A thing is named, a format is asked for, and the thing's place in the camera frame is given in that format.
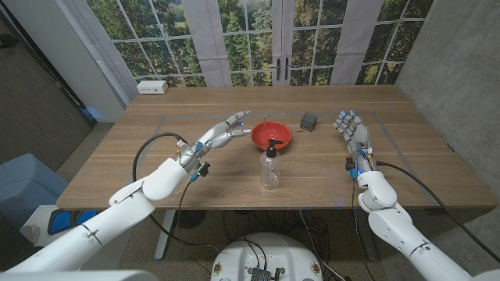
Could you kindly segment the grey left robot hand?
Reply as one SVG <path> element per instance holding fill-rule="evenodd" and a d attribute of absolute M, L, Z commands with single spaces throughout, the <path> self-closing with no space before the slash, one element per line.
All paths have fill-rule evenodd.
<path fill-rule="evenodd" d="M 210 149 L 224 147 L 234 138 L 249 135 L 252 130 L 243 130 L 240 126 L 243 123 L 243 118 L 250 114 L 250 110 L 237 112 L 228 117 L 225 121 L 217 123 L 209 129 L 195 143 L 197 147 L 200 148 L 198 150 L 199 156 L 206 155 Z"/>

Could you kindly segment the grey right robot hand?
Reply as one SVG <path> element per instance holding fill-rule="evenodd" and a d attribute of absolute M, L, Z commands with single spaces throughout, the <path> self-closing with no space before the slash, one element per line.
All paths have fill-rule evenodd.
<path fill-rule="evenodd" d="M 360 148 L 367 151 L 372 147 L 368 128 L 353 110 L 340 112 L 333 127 L 345 140 L 349 154 L 355 153 Z"/>

